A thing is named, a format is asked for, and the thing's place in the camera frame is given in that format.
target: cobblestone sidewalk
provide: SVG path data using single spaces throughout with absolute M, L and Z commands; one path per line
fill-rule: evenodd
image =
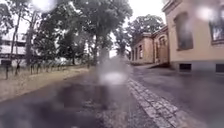
M 191 117 L 138 82 L 129 79 L 127 86 L 159 128 L 207 128 L 204 122 Z

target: window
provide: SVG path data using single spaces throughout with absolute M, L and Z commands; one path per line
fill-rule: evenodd
M 135 52 L 134 52 L 134 50 L 132 50 L 132 53 L 131 54 L 132 54 L 131 55 L 132 61 L 134 61 L 134 59 L 135 59 Z
M 138 48 L 135 48 L 135 60 L 138 59 Z
M 213 44 L 216 44 L 216 41 L 224 40 L 224 6 L 218 9 L 217 16 L 210 21 L 210 30 Z
M 224 64 L 216 64 L 216 72 L 224 73 Z
M 163 45 L 163 46 L 166 45 L 166 40 L 165 40 L 164 36 L 159 38 L 159 43 L 160 43 L 160 45 Z
M 12 62 L 10 60 L 1 60 L 1 65 L 8 65 L 10 66 Z
M 16 42 L 16 45 L 18 47 L 25 47 L 25 43 L 23 43 L 23 42 Z
M 143 58 L 143 50 L 142 50 L 142 45 L 139 46 L 139 59 Z
M 2 41 L 2 45 L 10 46 L 10 41 L 8 41 L 8 40 L 3 40 L 3 41 Z
M 191 71 L 191 64 L 180 64 L 180 71 Z
M 179 14 L 174 22 L 176 24 L 178 50 L 188 50 L 193 48 L 192 32 L 187 13 Z
M 0 58 L 9 58 L 10 54 L 0 54 Z
M 156 42 L 156 59 L 159 58 L 159 43 Z
M 18 54 L 18 55 L 15 56 L 15 58 L 17 58 L 17 59 L 25 59 L 25 55 Z

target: road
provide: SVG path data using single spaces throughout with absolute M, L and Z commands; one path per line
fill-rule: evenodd
M 0 103 L 0 128 L 157 128 L 125 86 L 99 85 L 96 76 L 64 79 Z
M 224 127 L 223 76 L 140 68 L 135 68 L 133 76 L 149 90 L 205 121 L 209 128 Z

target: tree trunk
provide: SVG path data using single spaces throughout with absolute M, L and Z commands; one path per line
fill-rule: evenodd
M 9 78 L 9 66 L 5 66 L 5 79 L 7 80 Z
M 100 36 L 96 35 L 96 42 L 95 42 L 95 46 L 93 49 L 93 64 L 96 66 L 97 65 L 97 53 L 98 53 L 98 45 L 99 45 L 99 41 L 100 41 Z
M 75 58 L 72 58 L 72 65 L 75 65 Z
M 120 55 L 121 57 L 124 57 L 125 56 L 125 50 L 126 50 L 126 46 L 125 45 L 121 45 L 120 46 Z
M 109 44 L 107 42 L 107 36 L 103 36 L 103 42 L 101 43 L 101 49 L 100 49 L 100 63 L 103 63 L 104 60 L 109 58 L 108 54 L 108 49 L 109 49 Z
M 15 76 L 18 75 L 18 72 L 20 70 L 20 62 L 21 62 L 17 55 L 18 55 L 18 35 L 16 35 L 16 55 L 15 55 L 15 57 L 16 57 L 16 71 L 15 71 Z
M 32 15 L 32 19 L 31 19 L 31 22 L 30 22 L 30 26 L 29 26 L 29 30 L 28 30 L 28 33 L 27 33 L 27 38 L 26 38 L 26 64 L 27 65 L 30 65 L 30 62 L 31 62 L 31 41 L 32 41 L 32 38 L 33 38 L 33 31 L 34 31 L 34 25 L 36 24 L 36 15 L 37 15 L 37 12 L 34 11 L 33 12 L 33 15 Z
M 90 46 L 88 44 L 88 55 L 87 55 L 87 68 L 90 68 Z
M 19 15 L 18 15 L 17 23 L 16 23 L 16 26 L 15 26 L 15 31 L 14 31 L 14 33 L 13 33 L 13 37 L 12 37 L 11 54 L 10 54 L 10 59 L 11 59 L 11 60 L 13 59 L 13 58 L 12 58 L 12 56 L 13 56 L 13 48 L 14 48 L 14 45 L 15 45 L 16 35 L 17 35 L 18 29 L 19 29 L 19 24 L 20 24 L 21 15 L 22 15 L 22 9 L 20 9 L 20 11 L 19 11 Z

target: building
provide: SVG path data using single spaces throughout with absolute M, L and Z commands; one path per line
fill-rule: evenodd
M 167 27 L 153 33 L 143 33 L 132 45 L 132 64 L 164 64 L 169 62 L 169 43 Z
M 0 65 L 4 64 L 6 61 L 10 60 L 12 41 L 1 40 L 0 41 Z M 12 66 L 17 65 L 17 60 L 21 61 L 20 66 L 25 66 L 25 42 L 16 42 L 13 48 L 12 54 L 13 61 Z
M 172 67 L 224 72 L 224 0 L 170 0 L 163 11 Z

